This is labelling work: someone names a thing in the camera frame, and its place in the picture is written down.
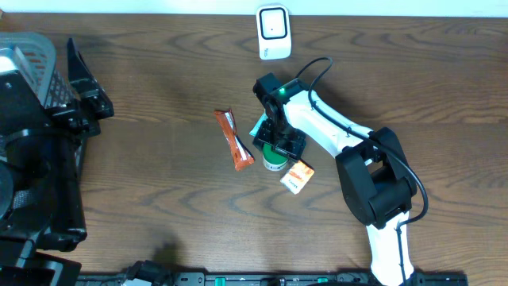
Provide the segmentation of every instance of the brown tabletop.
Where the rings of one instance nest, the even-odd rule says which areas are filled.
[[[84,271],[146,259],[211,272],[368,268],[333,158],[309,139],[316,174],[292,195],[248,135],[263,113],[258,77],[287,81],[332,56],[318,94],[361,125],[393,129],[428,188],[429,213],[409,228],[413,264],[464,271],[471,285],[508,280],[507,20],[292,17],[291,57],[276,61],[260,60],[253,16],[4,14],[0,30],[49,37],[64,74],[74,37],[114,103],[85,159],[88,239],[55,253]],[[243,172],[213,114],[228,107],[257,159]],[[413,202],[415,215],[419,193]]]

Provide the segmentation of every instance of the green lid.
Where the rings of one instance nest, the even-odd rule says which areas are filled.
[[[263,145],[263,157],[264,159],[274,165],[280,165],[287,162],[287,158],[281,156],[271,150],[271,146],[268,144]]]

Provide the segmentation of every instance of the cable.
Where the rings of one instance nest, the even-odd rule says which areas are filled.
[[[398,238],[398,253],[399,253],[399,256],[400,256],[400,267],[401,267],[401,270],[402,270],[402,281],[403,281],[404,285],[406,285],[406,271],[404,269],[404,257],[402,255],[402,231],[401,231],[401,227],[405,226],[405,225],[407,225],[409,223],[416,222],[416,221],[422,219],[425,216],[425,214],[427,213],[427,210],[429,209],[429,199],[427,197],[427,191],[425,190],[425,187],[423,186],[423,183],[421,182],[420,178],[418,178],[416,173],[410,168],[410,166],[408,164],[406,164],[400,158],[400,156],[395,151],[393,151],[392,149],[390,149],[390,148],[388,148],[388,147],[386,147],[386,146],[384,146],[384,145],[382,145],[382,144],[380,144],[380,143],[378,143],[376,141],[373,141],[371,138],[366,137],[363,134],[360,134],[360,133],[357,133],[357,132],[353,131],[351,129],[351,127],[347,127],[347,126],[342,125],[340,122],[338,122],[337,120],[331,118],[323,110],[321,110],[319,108],[319,106],[316,104],[316,102],[312,99],[312,90],[314,89],[314,86],[316,85],[316,83],[318,83],[319,79],[321,79],[321,77],[332,67],[332,65],[333,65],[332,58],[330,58],[328,56],[317,58],[317,59],[311,61],[310,63],[308,63],[305,67],[303,67],[302,70],[300,70],[300,72],[295,76],[295,78],[298,78],[302,74],[302,72],[305,71],[310,65],[312,65],[313,63],[318,62],[320,60],[328,60],[330,62],[330,64],[329,64],[329,66],[325,70],[323,70],[312,81],[312,83],[309,86],[309,102],[310,102],[310,106],[313,109],[315,109],[322,117],[326,118],[328,121],[332,122],[333,124],[335,124],[337,127],[342,129],[346,133],[351,134],[352,136],[357,137],[359,139],[362,139],[363,141],[366,141],[368,144],[372,145],[373,147],[376,147],[379,151],[381,151],[383,153],[386,153],[390,158],[392,158],[395,161],[397,161],[397,163],[399,163],[401,166],[403,166],[404,169],[407,170],[408,173],[413,177],[413,179],[416,181],[416,185],[418,185],[418,188],[420,189],[421,197],[423,198],[423,208],[421,210],[421,213],[418,214],[417,216],[413,217],[413,218],[408,218],[406,221],[399,222],[397,224],[397,227],[395,228],[395,231],[397,231],[397,238]]]

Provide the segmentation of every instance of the wooden surface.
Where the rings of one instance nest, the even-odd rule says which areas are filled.
[[[4,14],[0,23],[49,37],[63,73],[74,37],[115,105],[87,150],[88,239],[63,255],[83,270],[144,259],[214,272],[368,268],[367,234],[333,158],[309,140],[316,174],[292,195],[248,135],[263,112],[256,78],[289,80],[332,56],[320,96],[355,122],[392,128],[428,188],[429,213],[409,230],[414,265],[464,271],[471,285],[508,281],[507,20],[293,17],[291,57],[270,62],[258,57],[254,17]],[[228,107],[257,159],[243,172],[213,116]],[[419,193],[414,202],[416,214]]]

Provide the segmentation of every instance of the wooden table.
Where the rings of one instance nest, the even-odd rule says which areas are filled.
[[[429,213],[409,230],[414,265],[506,284],[507,20],[292,17],[291,57],[266,62],[253,16],[4,14],[0,23],[49,37],[63,73],[74,37],[114,103],[87,150],[88,239],[62,254],[84,271],[145,259],[211,272],[368,268],[366,231],[333,158],[309,139],[304,158],[316,174],[292,195],[248,135],[263,112],[256,78],[286,81],[332,56],[320,96],[355,122],[392,128],[428,188]],[[257,159],[243,172],[213,115],[228,107]]]

